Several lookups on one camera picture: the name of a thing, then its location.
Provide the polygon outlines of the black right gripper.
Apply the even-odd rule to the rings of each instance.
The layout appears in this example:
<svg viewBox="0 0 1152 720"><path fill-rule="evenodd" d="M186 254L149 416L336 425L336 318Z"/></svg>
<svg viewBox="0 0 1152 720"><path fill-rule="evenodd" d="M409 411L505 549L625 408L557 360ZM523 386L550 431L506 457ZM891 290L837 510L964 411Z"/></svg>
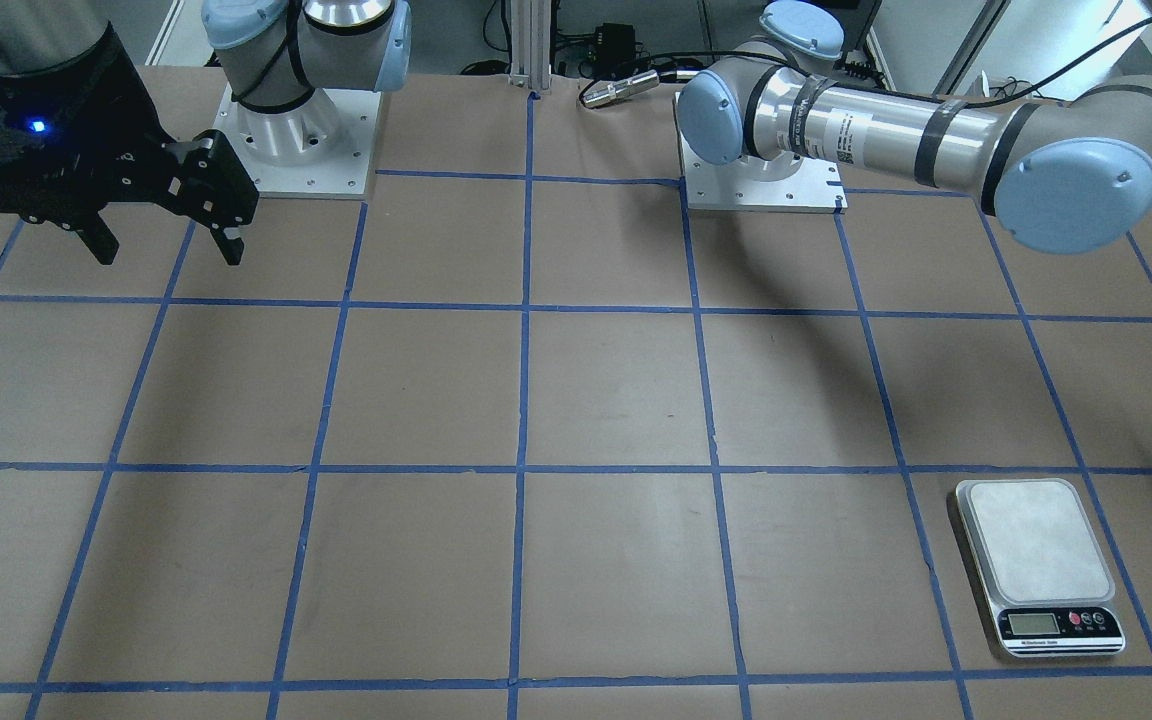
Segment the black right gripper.
<svg viewBox="0 0 1152 720"><path fill-rule="evenodd" d="M101 210L151 202L204 225L237 266L259 199L220 129L165 131L108 20L0 20L0 213L61 223L109 266L120 243Z"/></svg>

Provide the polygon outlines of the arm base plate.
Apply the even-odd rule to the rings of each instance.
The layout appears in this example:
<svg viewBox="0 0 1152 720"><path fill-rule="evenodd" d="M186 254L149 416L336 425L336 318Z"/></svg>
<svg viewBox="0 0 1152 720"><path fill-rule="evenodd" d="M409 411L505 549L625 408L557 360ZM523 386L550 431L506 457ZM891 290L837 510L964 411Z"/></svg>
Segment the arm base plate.
<svg viewBox="0 0 1152 720"><path fill-rule="evenodd" d="M679 150L687 206L692 210L836 213L849 206L831 161L786 154L773 161L738 158L714 165L696 156L685 138L680 138Z"/></svg>
<svg viewBox="0 0 1152 720"><path fill-rule="evenodd" d="M366 200L387 94L319 88L301 108L262 114L223 88L223 132L262 199Z"/></svg>

